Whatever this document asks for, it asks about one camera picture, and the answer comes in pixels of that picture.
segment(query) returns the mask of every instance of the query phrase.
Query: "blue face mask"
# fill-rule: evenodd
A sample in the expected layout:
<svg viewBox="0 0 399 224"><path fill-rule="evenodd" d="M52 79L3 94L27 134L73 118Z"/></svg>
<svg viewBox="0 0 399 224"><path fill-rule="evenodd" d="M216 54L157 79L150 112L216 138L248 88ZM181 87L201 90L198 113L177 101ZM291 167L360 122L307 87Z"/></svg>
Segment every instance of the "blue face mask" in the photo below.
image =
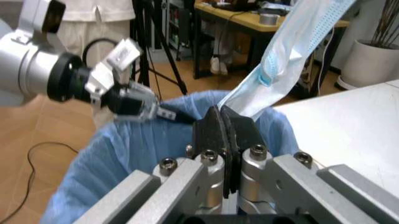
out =
<svg viewBox="0 0 399 224"><path fill-rule="evenodd" d="M306 59L355 0L299 0L273 36L261 63L218 106L256 120L292 89Z"/></svg>

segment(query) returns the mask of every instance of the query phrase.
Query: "bolt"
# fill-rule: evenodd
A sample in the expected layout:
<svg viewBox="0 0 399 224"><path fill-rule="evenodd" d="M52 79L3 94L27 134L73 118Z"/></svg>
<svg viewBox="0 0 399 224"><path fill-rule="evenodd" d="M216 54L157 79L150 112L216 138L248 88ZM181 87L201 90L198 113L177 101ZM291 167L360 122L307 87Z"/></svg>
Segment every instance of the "bolt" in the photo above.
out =
<svg viewBox="0 0 399 224"><path fill-rule="evenodd" d="M188 144L185 146L185 155L190 159L194 156L194 148L192 145Z"/></svg>
<svg viewBox="0 0 399 224"><path fill-rule="evenodd" d="M250 148L250 157L256 161L262 161L266 159L267 149L264 145L254 145Z"/></svg>
<svg viewBox="0 0 399 224"><path fill-rule="evenodd" d="M126 91L124 89L119 90L119 95L124 97L126 95Z"/></svg>
<svg viewBox="0 0 399 224"><path fill-rule="evenodd" d="M312 168L313 158L311 157L311 155L304 153L304 152L297 152L294 154L294 158L298 162L302 163L308 169Z"/></svg>
<svg viewBox="0 0 399 224"><path fill-rule="evenodd" d="M160 161L159 172L164 176L170 176L178 167L178 162L175 159L167 157Z"/></svg>
<svg viewBox="0 0 399 224"><path fill-rule="evenodd" d="M213 166L217 163L218 154L214 150L207 149L201 153L201 162L205 166Z"/></svg>

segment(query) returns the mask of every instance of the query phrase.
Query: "shoe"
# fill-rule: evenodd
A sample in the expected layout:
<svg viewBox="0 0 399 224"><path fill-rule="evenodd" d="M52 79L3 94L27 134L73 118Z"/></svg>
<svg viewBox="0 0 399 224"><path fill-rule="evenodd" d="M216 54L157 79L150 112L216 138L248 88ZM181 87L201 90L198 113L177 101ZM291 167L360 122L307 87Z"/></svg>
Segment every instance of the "shoe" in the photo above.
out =
<svg viewBox="0 0 399 224"><path fill-rule="evenodd" d="M226 64L224 62L220 62L219 65L220 65L220 74L223 76L227 76L228 72Z"/></svg>
<svg viewBox="0 0 399 224"><path fill-rule="evenodd" d="M220 73L220 66L219 66L219 58L212 57L211 58L211 72L212 74L219 75Z"/></svg>
<svg viewBox="0 0 399 224"><path fill-rule="evenodd" d="M223 62L219 62L218 57L211 58L211 72L215 75L228 75L226 64Z"/></svg>

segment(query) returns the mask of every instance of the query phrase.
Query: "flower pot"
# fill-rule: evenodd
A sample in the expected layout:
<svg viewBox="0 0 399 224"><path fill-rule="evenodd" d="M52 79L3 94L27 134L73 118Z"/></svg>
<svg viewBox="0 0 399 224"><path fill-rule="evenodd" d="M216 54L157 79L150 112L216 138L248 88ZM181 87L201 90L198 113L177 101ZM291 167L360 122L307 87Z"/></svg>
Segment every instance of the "flower pot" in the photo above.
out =
<svg viewBox="0 0 399 224"><path fill-rule="evenodd" d="M399 48L382 49L356 40L342 69L338 84L345 89L385 82L399 62Z"/></svg>

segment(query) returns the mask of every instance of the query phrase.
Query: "cable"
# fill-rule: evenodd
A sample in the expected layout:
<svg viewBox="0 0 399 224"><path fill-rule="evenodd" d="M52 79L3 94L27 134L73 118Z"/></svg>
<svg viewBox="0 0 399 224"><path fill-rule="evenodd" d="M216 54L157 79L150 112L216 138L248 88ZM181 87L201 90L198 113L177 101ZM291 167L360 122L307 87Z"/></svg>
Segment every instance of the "cable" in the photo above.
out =
<svg viewBox="0 0 399 224"><path fill-rule="evenodd" d="M7 217L5 217L3 220L0 221L0 224L4 224L6 221L8 221L9 219L11 219L15 214L17 214L17 212L22 208L22 206L25 204L26 200L28 199L29 196L29 192L30 192L30 188L32 187L32 183L33 180L35 179L35 167L33 166L32 161L30 160L30 155L31 155L31 151L35 148L37 148L38 146L42 146L42 145L47 145L47 144L53 144L53 145L60 145L60 146L65 146L67 148L69 148L71 151L75 152L75 153L79 153L76 149L72 148L71 146L68 146L65 143L61 143L61 142L55 142L55 141L45 141L45 142L40 142L37 143L36 145L32 146L28 153L27 153L27 159L29 162L30 167L32 168L32 172L29 175L29 179L28 179L28 186L26 188L26 193L25 193L25 197L23 198L23 201L21 202L21 204Z"/></svg>
<svg viewBox="0 0 399 224"><path fill-rule="evenodd" d="M152 69L155 71L154 63L152 62L152 57L151 57L150 49L148 48L148 46L147 46L147 51L148 51L148 55L150 56L150 61L151 61ZM154 76L155 76L155 81L157 82L157 88L158 88L158 93L159 93L159 99L162 101L162 95L161 95L161 90L159 89L159 83L158 83L157 74L154 73Z"/></svg>
<svg viewBox="0 0 399 224"><path fill-rule="evenodd" d="M83 50L83 54L82 54L82 60L83 60L83 64L87 66L87 52L89 51L89 49L96 43L98 42L109 42L111 44L113 44L114 46L116 46L118 44L118 42L108 39L108 38L98 38L95 40L92 40L90 43L88 43L85 47L85 49Z"/></svg>
<svg viewBox="0 0 399 224"><path fill-rule="evenodd" d="M321 80L321 73L323 72L323 68L324 68L324 57L326 56L326 51L327 51L327 49L328 49L328 46L330 45L331 40L332 40L333 37L334 37L334 30L335 30L335 29L334 29L334 27L333 27L333 32L332 32L332 34L331 34L330 39L328 40L328 43L327 43L326 47L324 48L323 58L322 58L322 60L321 60L321 68L320 68L320 73L319 73L319 80L317 81L317 95L318 95L318 96L320 95L320 88L321 88L321 86L320 86L320 80Z"/></svg>
<svg viewBox="0 0 399 224"><path fill-rule="evenodd" d="M224 31L227 30L228 22L229 22L234 16L236 16L236 15L241 15L241 14L244 14L244 13L246 13L246 12L247 12L247 11L232 14L232 15L227 19L226 23L224 24L223 29L221 30L221 35L220 35L220 38L219 38L219 41L218 41L218 57L220 57L220 42L221 42L221 40L222 40L222 38L223 38Z"/></svg>

